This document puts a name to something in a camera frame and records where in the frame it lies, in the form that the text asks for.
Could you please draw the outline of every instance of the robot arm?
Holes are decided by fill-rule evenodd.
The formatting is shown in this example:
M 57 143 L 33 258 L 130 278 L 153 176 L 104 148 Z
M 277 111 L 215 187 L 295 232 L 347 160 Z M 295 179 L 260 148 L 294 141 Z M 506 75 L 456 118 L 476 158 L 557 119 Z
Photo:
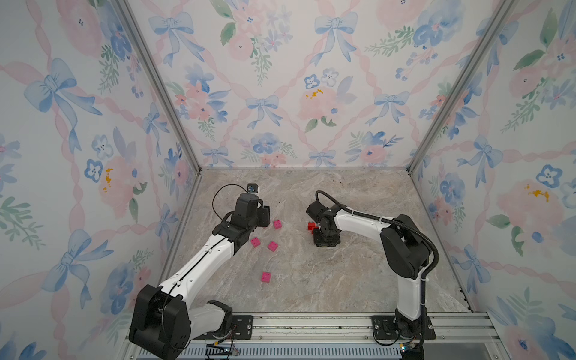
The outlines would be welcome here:
M 323 194 L 335 205 L 324 206 L 318 200 Z M 348 208 L 323 191 L 316 192 L 316 201 L 306 210 L 320 227 L 314 229 L 314 244 L 334 247 L 340 244 L 340 232 L 350 231 L 376 241 L 380 240 L 390 268 L 398 277 L 396 330 L 407 339 L 424 334 L 426 327 L 426 275 L 438 263 L 438 251 L 407 215 L 397 218 L 377 217 Z M 434 260 L 429 263 L 430 254 Z
M 190 338 L 206 333 L 214 339 L 226 338 L 232 324 L 231 307 L 211 300 L 200 308 L 188 309 L 216 270 L 248 242 L 248 236 L 258 226 L 269 224 L 270 207 L 260 200 L 258 185 L 248 184 L 248 192 L 240 195 L 234 211 L 224 216 L 186 265 L 158 287 L 146 285 L 138 293 L 129 340 L 172 360 Z

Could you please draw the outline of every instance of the floral wallpaper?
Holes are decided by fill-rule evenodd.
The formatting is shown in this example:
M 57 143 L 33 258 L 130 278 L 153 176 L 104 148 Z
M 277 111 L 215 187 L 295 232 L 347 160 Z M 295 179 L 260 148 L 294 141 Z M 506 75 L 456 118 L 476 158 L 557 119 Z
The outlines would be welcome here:
M 412 173 L 513 359 L 576 359 L 575 17 L 520 0 Z
M 113 359 L 194 171 L 109 2 L 3 2 L 0 32 L 0 359 Z
M 129 0 L 196 157 L 231 168 L 406 167 L 498 2 Z

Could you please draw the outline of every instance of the pink block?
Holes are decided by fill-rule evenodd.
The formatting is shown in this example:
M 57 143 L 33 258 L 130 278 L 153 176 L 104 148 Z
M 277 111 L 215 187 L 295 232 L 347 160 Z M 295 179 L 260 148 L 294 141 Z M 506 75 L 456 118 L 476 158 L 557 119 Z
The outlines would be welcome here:
M 276 251 L 276 249 L 278 249 L 278 244 L 272 241 L 272 242 L 270 242 L 270 245 L 268 245 L 268 249 L 270 249 L 274 252 L 274 251 Z
M 262 282 L 270 282 L 270 277 L 272 276 L 272 274 L 270 274 L 269 272 L 263 272 L 262 273 Z

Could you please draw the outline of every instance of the marble floor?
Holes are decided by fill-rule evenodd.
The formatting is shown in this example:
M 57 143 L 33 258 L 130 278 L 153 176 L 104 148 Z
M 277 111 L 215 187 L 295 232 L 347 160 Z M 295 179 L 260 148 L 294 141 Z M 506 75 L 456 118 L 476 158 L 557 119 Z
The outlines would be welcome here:
M 218 224 L 212 197 L 223 185 L 257 183 L 260 197 L 280 219 L 252 234 L 262 245 L 246 243 L 206 283 L 195 299 L 230 305 L 235 312 L 393 312 L 397 303 L 396 274 L 388 267 L 382 244 L 343 232 L 342 243 L 318 248 L 307 230 L 306 208 L 316 190 L 343 204 L 371 214 L 409 215 L 440 250 L 440 261 L 426 288 L 429 312 L 469 311 L 441 249 L 416 189 L 403 170 L 205 170 L 183 233 L 172 271 L 182 267 L 204 244 Z M 234 209 L 241 190 L 226 187 L 215 201 L 220 215 Z M 276 252 L 267 249 L 278 243 Z M 270 283 L 260 281 L 271 272 Z

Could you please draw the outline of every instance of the black cable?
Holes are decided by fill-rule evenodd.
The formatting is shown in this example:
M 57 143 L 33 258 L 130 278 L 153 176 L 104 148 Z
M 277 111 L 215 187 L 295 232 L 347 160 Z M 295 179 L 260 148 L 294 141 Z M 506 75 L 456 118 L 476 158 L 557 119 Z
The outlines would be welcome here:
M 210 249 L 214 249 L 216 246 L 218 246 L 218 244 L 220 244 L 221 242 L 223 242 L 224 239 L 220 240 L 219 242 L 217 242 L 216 244 L 214 244 L 214 246 L 212 246 Z M 198 260 L 194 265 L 192 265 L 192 267 L 190 268 L 190 270 L 188 270 L 186 272 L 186 274 L 182 275 L 180 277 L 180 279 L 186 277 L 186 275 L 188 275 L 190 273 L 190 271 L 192 271 L 196 265 L 198 265 L 202 259 L 204 259 L 204 257 L 206 255 L 208 255 L 209 252 L 205 252 L 204 255 L 202 255 L 202 257 L 200 258 L 200 260 Z M 168 295 L 166 295 L 166 298 L 164 299 L 164 304 L 162 305 L 162 313 L 160 314 L 160 323 L 162 324 L 162 331 L 164 331 L 164 336 L 168 337 L 168 333 L 166 333 L 166 328 L 164 327 L 164 310 L 166 309 L 166 304 L 168 303 L 168 299 L 170 298 L 170 293 L 174 290 L 174 288 L 178 285 L 178 281 L 172 286 L 172 288 L 170 289 L 170 291 L 168 292 Z M 168 342 L 168 344 L 170 345 L 171 348 L 173 348 L 174 350 L 178 350 L 178 351 L 184 351 L 186 350 L 186 348 L 188 347 L 188 345 L 190 345 L 190 343 L 192 342 L 192 339 L 190 339 L 190 341 L 188 342 L 188 344 L 186 344 L 186 346 L 184 347 L 176 347 L 174 345 L 172 345 L 172 342 Z
M 422 238 L 422 240 L 424 240 L 425 246 L 431 250 L 432 254 L 434 255 L 434 259 L 432 260 L 432 262 L 424 269 L 424 271 L 422 271 L 422 275 L 421 275 L 421 280 L 422 280 L 422 284 L 420 287 L 420 293 L 421 293 L 421 298 L 424 296 L 424 293 L 426 291 L 425 288 L 425 281 L 426 281 L 426 276 L 430 273 L 430 271 L 432 271 L 436 265 L 438 264 L 439 261 L 439 253 L 438 253 L 438 249 L 436 248 L 436 245 L 434 245 L 434 243 L 426 236 L 424 235 L 422 232 L 420 232 L 420 230 L 418 229 L 414 229 L 412 226 L 406 225 L 402 222 L 399 221 L 394 221 L 394 220 L 389 220 L 383 217 L 378 217 L 375 215 L 370 215 L 370 214 L 365 214 L 365 213 L 361 213 L 359 211 L 355 211 L 355 210 L 350 210 L 348 209 L 346 206 L 342 205 L 340 202 L 338 202 L 338 200 L 334 199 L 331 195 L 327 194 L 326 192 L 322 191 L 322 190 L 317 190 L 316 191 L 316 200 L 320 201 L 318 199 L 318 194 L 322 194 L 324 196 L 326 196 L 328 199 L 330 199 L 330 201 L 332 201 L 333 203 L 335 203 L 338 207 L 340 207 L 340 209 L 346 211 L 347 213 L 350 213 L 352 215 L 358 215 L 360 217 L 363 218 L 368 218 L 368 219 L 372 219 L 372 220 L 377 220 L 380 222 L 384 222 L 384 223 L 388 223 L 390 225 L 395 225 L 399 228 L 402 228 L 404 230 L 408 230 L 409 232 L 418 235 L 419 237 Z M 426 329 L 426 307 L 424 306 L 424 302 L 420 302 L 420 316 L 421 316 L 421 337 L 420 337 L 420 343 L 419 343 L 419 347 L 422 347 L 424 345 L 424 333 L 425 333 L 425 329 Z
M 238 186 L 239 188 L 241 188 L 242 190 L 244 190 L 244 192 L 248 192 L 248 190 L 244 189 L 242 186 L 238 185 L 238 184 L 227 184 L 224 185 L 223 187 L 221 187 L 220 189 L 218 189 L 218 191 L 216 192 L 216 194 L 214 194 L 214 197 L 212 198 L 212 210 L 214 210 L 214 214 L 216 214 L 216 216 L 218 218 L 220 218 L 220 220 L 222 220 L 222 218 L 220 217 L 220 215 L 218 215 L 218 213 L 216 212 L 216 209 L 214 208 L 214 200 L 216 199 L 216 195 L 218 195 L 218 193 L 220 192 L 220 190 L 224 189 L 227 186 Z

